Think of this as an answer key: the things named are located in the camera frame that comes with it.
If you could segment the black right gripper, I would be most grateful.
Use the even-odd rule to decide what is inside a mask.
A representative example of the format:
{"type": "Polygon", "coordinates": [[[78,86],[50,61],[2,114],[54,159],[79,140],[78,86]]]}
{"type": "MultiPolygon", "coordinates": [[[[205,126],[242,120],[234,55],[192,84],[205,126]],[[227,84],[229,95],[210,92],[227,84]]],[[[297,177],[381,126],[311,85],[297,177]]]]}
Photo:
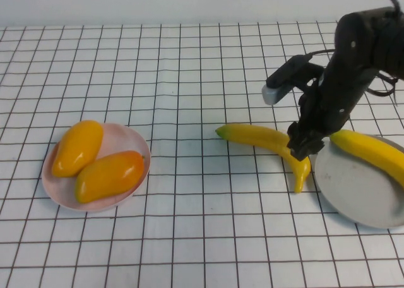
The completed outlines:
{"type": "Polygon", "coordinates": [[[295,150],[297,160],[317,154],[324,147],[322,139],[342,128],[376,75],[375,68],[331,58],[314,85],[300,97],[299,121],[287,129],[287,146],[295,150]]]}

